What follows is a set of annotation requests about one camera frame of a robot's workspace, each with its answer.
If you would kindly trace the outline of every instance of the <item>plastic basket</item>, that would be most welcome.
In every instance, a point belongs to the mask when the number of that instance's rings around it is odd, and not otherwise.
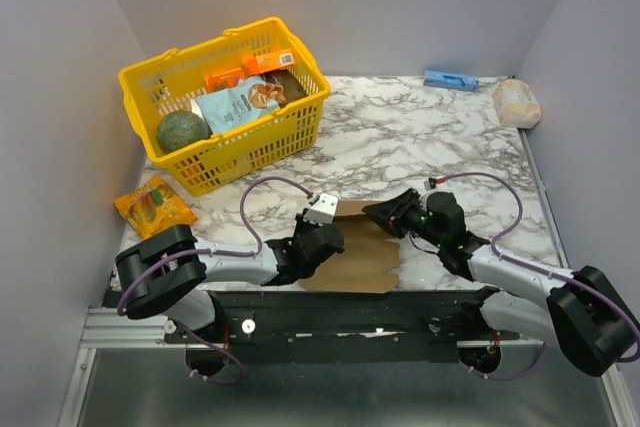
[[[214,133],[164,154],[156,140],[158,123],[170,112],[189,109],[190,99],[206,93],[205,74],[285,48],[295,54],[296,64],[288,70],[307,97],[230,132]],[[195,196],[313,145],[322,104],[329,96],[329,82],[309,50],[276,17],[226,30],[221,37],[188,49],[171,49],[123,69],[119,79],[129,121],[149,158]]]

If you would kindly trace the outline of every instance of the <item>green melon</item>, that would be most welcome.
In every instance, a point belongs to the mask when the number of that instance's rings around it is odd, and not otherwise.
[[[166,115],[156,130],[158,144],[170,154],[199,140],[209,138],[209,126],[193,112],[179,110]]]

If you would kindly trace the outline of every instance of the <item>black cable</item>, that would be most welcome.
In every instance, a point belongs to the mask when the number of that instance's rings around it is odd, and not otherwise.
[[[409,240],[411,241],[411,245],[413,245],[416,249],[420,250],[421,252],[425,252],[431,255],[438,255],[438,253],[433,250],[426,250],[426,249],[423,249],[422,247],[418,247],[415,241],[413,240],[413,237],[411,236],[411,234],[409,234]]]

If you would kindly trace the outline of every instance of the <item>white marble surface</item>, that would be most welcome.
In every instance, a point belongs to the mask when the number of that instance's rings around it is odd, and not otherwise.
[[[256,179],[282,175],[315,192],[344,199],[388,199],[414,187],[423,190],[429,176],[466,171],[496,174],[518,191],[524,219],[503,242],[515,253],[557,265],[529,167],[515,129],[503,129],[491,94],[496,79],[481,79],[473,93],[422,86],[419,77],[331,77],[316,144],[231,184],[200,197],[190,196],[148,160],[140,182],[159,174],[198,216],[195,235],[224,243],[251,243],[238,214],[242,192]],[[506,189],[485,179],[447,182],[466,212],[467,227],[490,238],[511,223],[516,205]],[[272,182],[257,187],[247,199],[247,214],[263,239],[290,235],[306,199],[296,189]],[[123,248],[140,239],[127,226]],[[400,290],[476,288],[447,272],[437,257],[400,241],[397,269]],[[119,289],[117,276],[112,287]],[[243,282],[210,283],[211,290],[258,290]],[[298,285],[280,290],[301,290]]]

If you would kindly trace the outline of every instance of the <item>gray floor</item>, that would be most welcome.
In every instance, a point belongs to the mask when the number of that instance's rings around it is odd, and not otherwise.
[[[503,365],[526,366],[533,347]],[[490,382],[455,364],[251,366],[241,384],[190,379],[174,349],[103,351],[80,425],[119,427],[408,427],[615,425],[602,382],[550,352],[516,382]]]

